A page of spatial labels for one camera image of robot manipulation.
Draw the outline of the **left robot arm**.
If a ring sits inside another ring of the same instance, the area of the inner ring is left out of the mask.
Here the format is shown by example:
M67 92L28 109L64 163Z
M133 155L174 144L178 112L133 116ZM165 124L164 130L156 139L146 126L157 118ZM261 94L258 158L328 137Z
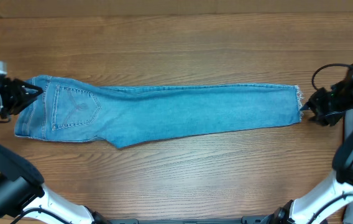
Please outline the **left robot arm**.
M11 80L0 72L0 117L6 123L41 95L40 87ZM26 159L0 145L0 218L24 217L44 223L100 224L108 220L98 212L59 196L44 184L41 173Z

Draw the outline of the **light blue denim jeans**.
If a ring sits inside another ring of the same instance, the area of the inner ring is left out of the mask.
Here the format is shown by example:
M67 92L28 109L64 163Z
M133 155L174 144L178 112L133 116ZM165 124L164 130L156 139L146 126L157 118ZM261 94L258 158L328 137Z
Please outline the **light blue denim jeans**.
M48 75L30 82L43 92L17 119L14 132L22 138L105 140L122 148L301 121L296 85L93 86Z

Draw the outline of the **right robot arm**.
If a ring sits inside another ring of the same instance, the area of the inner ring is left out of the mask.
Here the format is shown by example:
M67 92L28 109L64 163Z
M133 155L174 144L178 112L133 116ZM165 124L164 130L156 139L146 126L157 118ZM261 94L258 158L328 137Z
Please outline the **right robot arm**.
M353 114L353 63L347 64L345 78L330 90L317 88L302 110L311 110L312 121L333 126ZM332 160L332 172L311 192L290 200L273 214L253 223L325 223L328 216L353 202L353 128Z

